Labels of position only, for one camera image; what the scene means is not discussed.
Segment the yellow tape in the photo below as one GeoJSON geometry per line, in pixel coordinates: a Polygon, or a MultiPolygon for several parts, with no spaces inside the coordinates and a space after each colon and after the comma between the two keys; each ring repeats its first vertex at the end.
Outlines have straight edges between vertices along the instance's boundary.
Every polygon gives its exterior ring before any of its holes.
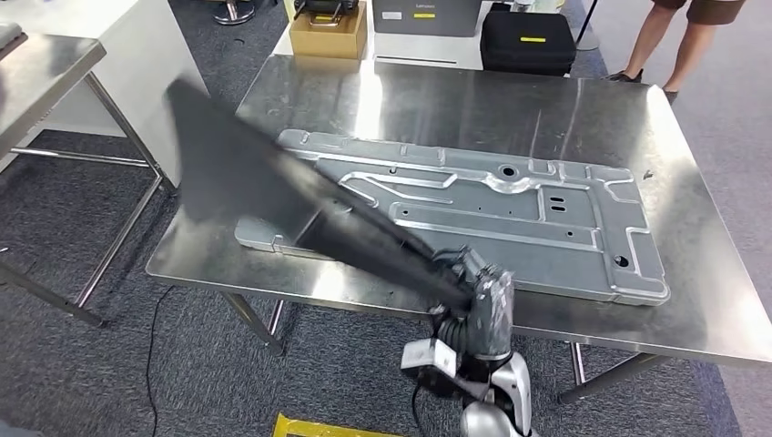
{"type": "Polygon", "coordinates": [[[379,432],[359,431],[352,428],[324,425],[322,423],[295,421],[288,419],[279,413],[276,418],[276,427],[273,429],[273,437],[399,437],[394,434],[381,434],[379,432]]]}

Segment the sticker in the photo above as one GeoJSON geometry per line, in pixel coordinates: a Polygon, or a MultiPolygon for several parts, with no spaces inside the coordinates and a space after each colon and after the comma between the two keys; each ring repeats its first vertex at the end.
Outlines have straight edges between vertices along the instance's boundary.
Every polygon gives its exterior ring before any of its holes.
{"type": "Polygon", "coordinates": [[[402,20],[402,12],[381,12],[384,20],[402,20]]]}
{"type": "Polygon", "coordinates": [[[295,421],[288,419],[281,413],[276,418],[276,427],[273,429],[273,437],[318,437],[321,435],[325,437],[399,437],[394,434],[360,431],[323,423],[295,421]]]}

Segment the metal table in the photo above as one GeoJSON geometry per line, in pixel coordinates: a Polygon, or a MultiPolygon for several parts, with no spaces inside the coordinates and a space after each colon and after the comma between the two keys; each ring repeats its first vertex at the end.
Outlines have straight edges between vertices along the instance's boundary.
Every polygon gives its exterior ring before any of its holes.
{"type": "MultiPolygon", "coordinates": [[[[238,114],[275,135],[294,127],[630,168],[672,298],[659,307],[631,307],[519,292],[518,334],[637,352],[585,381],[574,345],[578,387],[564,401],[666,357],[772,362],[772,325],[655,86],[272,56],[238,114]]],[[[240,295],[408,317],[426,309],[426,302],[405,290],[333,261],[245,249],[233,235],[237,220],[194,222],[183,204],[147,272],[165,282],[223,292],[277,351],[279,343],[268,334],[278,311],[266,329],[240,295]]]]}
{"type": "Polygon", "coordinates": [[[94,39],[70,36],[22,35],[0,50],[0,158],[7,153],[150,168],[155,179],[137,203],[123,228],[104,254],[76,302],[71,302],[0,261],[0,277],[14,283],[47,303],[92,325],[102,320],[84,306],[134,227],[153,194],[163,184],[172,187],[157,162],[147,151],[134,128],[113,102],[91,68],[105,56],[105,48],[94,39]],[[31,147],[15,148],[37,122],[81,80],[86,81],[107,112],[115,119],[142,159],[89,155],[31,147]]]}

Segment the table top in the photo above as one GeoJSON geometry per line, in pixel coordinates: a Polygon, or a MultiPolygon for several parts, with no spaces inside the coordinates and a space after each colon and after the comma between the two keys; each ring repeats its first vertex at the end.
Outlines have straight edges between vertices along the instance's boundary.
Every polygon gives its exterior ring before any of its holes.
{"type": "Polygon", "coordinates": [[[0,16],[4,21],[18,23],[30,33],[101,38],[139,2],[5,0],[0,2],[0,16]]]}
{"type": "Polygon", "coordinates": [[[95,39],[71,36],[22,36],[0,51],[0,158],[104,56],[95,39]]]}
{"type": "MultiPolygon", "coordinates": [[[[671,299],[633,307],[518,291],[515,332],[723,363],[772,362],[772,324],[655,86],[272,56],[238,114],[274,135],[293,127],[629,168],[671,299]]],[[[193,221],[183,204],[147,272],[169,283],[345,310],[415,316],[426,309],[410,292],[335,261],[245,249],[234,238],[237,220],[193,221]]]]}

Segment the stamped metal panel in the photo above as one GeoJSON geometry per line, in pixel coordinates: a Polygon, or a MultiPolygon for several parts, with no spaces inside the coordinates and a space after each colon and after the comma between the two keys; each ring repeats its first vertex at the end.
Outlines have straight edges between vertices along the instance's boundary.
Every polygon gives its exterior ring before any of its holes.
{"type": "MultiPolygon", "coordinates": [[[[468,245],[522,290],[633,305],[669,297],[635,179],[625,168],[288,129],[279,142],[435,249],[468,245]]],[[[318,257],[243,218],[245,246],[318,257]]]]}

